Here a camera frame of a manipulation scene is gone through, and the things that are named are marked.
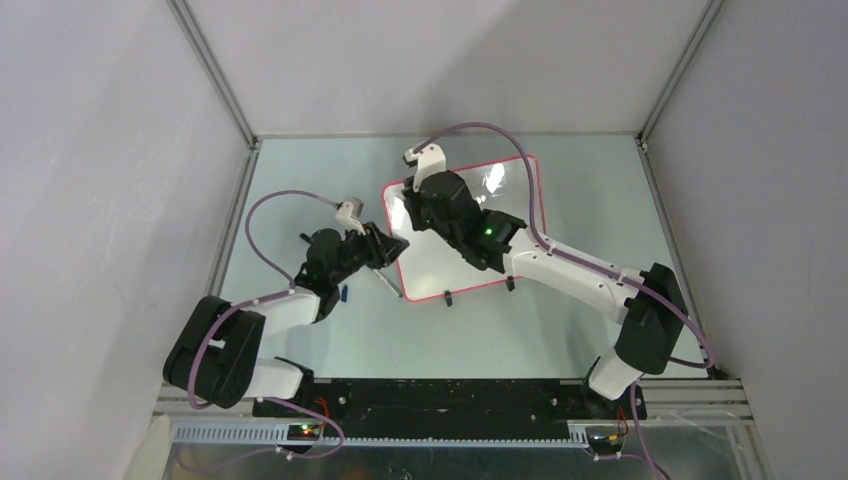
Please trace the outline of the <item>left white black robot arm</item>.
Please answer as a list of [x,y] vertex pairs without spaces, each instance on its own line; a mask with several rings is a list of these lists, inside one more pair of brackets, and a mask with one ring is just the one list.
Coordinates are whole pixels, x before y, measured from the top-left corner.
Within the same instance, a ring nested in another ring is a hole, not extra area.
[[408,248],[372,222],[363,231],[316,231],[293,286],[232,305],[219,297],[201,298],[163,366],[163,379],[195,395],[196,403],[230,408],[243,398],[276,397],[292,416],[304,416],[316,403],[311,372],[295,362],[259,355],[269,337],[326,319],[341,297],[342,284],[367,268],[392,265]]

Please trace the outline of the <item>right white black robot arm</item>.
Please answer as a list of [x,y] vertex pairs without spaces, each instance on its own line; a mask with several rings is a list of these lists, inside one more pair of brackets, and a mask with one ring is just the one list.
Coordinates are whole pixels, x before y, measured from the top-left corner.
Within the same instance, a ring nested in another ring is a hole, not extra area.
[[466,265],[547,285],[619,324],[615,343],[581,392],[588,414],[610,416],[633,382],[665,372],[687,315],[671,268],[660,263],[648,270],[613,267],[571,247],[559,248],[523,219],[481,207],[453,171],[419,184],[408,177],[401,196],[412,229],[438,236]]

